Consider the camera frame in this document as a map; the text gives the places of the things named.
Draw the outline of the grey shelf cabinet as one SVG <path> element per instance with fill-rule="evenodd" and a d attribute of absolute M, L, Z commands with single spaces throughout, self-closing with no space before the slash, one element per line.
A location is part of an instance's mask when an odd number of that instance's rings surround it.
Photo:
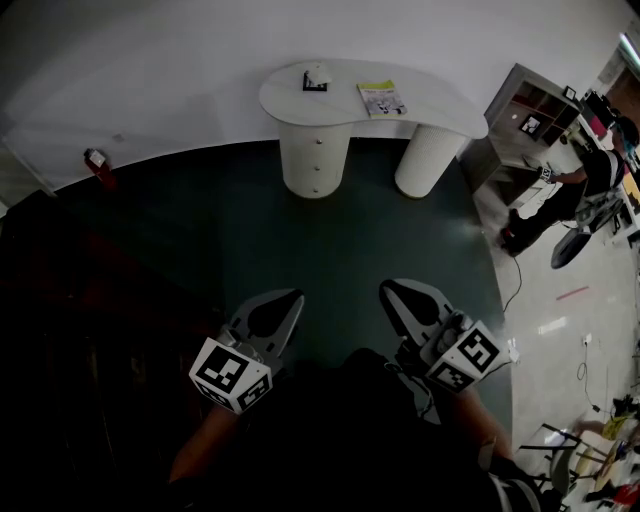
<path fill-rule="evenodd" d="M 541 121 L 531 137 L 520 130 L 531 114 Z M 549 150 L 581 114 L 575 93 L 516 64 L 485 111 L 488 135 L 469 144 L 460 166 L 470 190 L 493 188 L 503 203 L 521 200 L 539 181 Z"/>

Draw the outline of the green white book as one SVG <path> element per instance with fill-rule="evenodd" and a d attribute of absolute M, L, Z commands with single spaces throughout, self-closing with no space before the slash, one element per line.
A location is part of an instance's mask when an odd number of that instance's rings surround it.
<path fill-rule="evenodd" d="M 392 80 L 358 83 L 357 89 L 371 118 L 397 117 L 407 113 L 407 107 Z"/>

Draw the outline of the person's left forearm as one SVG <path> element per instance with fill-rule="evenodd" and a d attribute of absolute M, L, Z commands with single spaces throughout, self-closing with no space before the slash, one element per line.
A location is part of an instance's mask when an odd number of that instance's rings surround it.
<path fill-rule="evenodd" d="M 202 424 L 178 451 L 168 482 L 204 475 L 236 434 L 240 417 L 214 405 Z"/>

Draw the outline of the grey office chair base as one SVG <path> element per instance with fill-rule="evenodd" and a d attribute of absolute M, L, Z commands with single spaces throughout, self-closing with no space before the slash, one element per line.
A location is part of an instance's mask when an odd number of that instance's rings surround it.
<path fill-rule="evenodd" d="M 590 225 L 570 228 L 554 246 L 550 266 L 553 270 L 566 267 L 585 248 L 596 230 Z"/>

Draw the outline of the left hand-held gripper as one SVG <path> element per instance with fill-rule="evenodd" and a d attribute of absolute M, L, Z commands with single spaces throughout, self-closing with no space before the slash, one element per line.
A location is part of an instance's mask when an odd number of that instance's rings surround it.
<path fill-rule="evenodd" d="M 299 289 L 272 290 L 245 301 L 216 338 L 207 338 L 189 377 L 207 399 L 243 414 L 273 389 L 304 308 Z"/>

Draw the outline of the large white drawer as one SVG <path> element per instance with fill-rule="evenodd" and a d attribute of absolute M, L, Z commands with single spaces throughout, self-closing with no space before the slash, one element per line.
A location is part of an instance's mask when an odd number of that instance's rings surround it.
<path fill-rule="evenodd" d="M 340 179 L 303 178 L 302 180 L 288 179 L 284 181 L 286 187 L 296 196 L 304 199 L 321 199 L 333 194 L 340 186 Z"/>

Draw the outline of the person's torso black shirt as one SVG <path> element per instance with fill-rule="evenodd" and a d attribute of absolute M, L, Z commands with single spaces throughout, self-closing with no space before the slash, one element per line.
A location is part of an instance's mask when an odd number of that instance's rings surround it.
<path fill-rule="evenodd" d="M 360 349 L 333 369 L 286 378 L 247 414 L 201 477 L 169 483 L 165 512 L 496 512 L 489 473 L 536 484 L 458 431 L 452 394 L 437 423 L 385 359 Z"/>

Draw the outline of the person's right forearm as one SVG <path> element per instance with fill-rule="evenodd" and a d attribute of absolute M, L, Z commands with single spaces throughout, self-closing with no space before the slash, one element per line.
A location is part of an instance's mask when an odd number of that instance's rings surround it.
<path fill-rule="evenodd" d="M 458 431 L 475 448 L 492 445 L 494 455 L 513 460 L 510 436 L 474 389 L 465 390 L 453 398 L 451 414 Z"/>

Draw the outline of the white cabinet door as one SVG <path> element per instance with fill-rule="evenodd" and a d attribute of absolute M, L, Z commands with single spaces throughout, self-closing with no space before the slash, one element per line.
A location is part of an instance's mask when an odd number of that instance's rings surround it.
<path fill-rule="evenodd" d="M 279 127 L 283 159 L 292 170 L 309 167 L 327 179 L 340 181 L 346 161 L 352 126 Z"/>

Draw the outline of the black white striped waist pack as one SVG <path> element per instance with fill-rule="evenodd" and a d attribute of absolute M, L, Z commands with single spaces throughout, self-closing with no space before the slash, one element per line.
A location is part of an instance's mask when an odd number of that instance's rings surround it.
<path fill-rule="evenodd" d="M 489 473 L 498 500 L 496 512 L 543 512 L 537 492 L 522 478 Z"/>

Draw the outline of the red fire extinguisher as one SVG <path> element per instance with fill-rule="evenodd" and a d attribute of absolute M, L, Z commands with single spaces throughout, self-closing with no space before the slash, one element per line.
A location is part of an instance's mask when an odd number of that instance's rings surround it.
<path fill-rule="evenodd" d="M 106 155 L 95 148 L 87 148 L 84 151 L 84 162 L 89 170 L 100 180 L 108 191 L 117 189 L 117 179 L 114 176 Z"/>

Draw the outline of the white wooden cabinet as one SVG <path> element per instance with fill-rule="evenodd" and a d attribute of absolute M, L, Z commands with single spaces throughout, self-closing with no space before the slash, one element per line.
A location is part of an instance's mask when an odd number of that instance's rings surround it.
<path fill-rule="evenodd" d="M 394 173 L 398 190 L 411 199 L 426 197 L 469 140 L 487 136 L 484 114 L 452 84 L 430 73 L 372 61 L 332 59 L 324 62 L 332 76 L 326 92 L 302 90 L 305 64 L 273 72 L 261 85 L 259 101 L 279 127 L 329 127 L 376 121 L 399 121 L 415 130 Z M 392 80 L 407 107 L 404 116 L 371 118 L 357 89 L 358 83 Z M 283 181 L 323 178 L 309 167 L 292 170 L 283 159 Z"/>

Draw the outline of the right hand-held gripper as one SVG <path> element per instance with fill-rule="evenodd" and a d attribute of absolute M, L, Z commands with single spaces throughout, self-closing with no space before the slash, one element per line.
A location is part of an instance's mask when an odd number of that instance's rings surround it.
<path fill-rule="evenodd" d="M 379 285 L 379 299 L 395 332 L 410 339 L 399 349 L 399 366 L 412 379 L 459 394 L 513 363 L 508 346 L 482 321 L 452 311 L 431 285 L 386 279 Z"/>

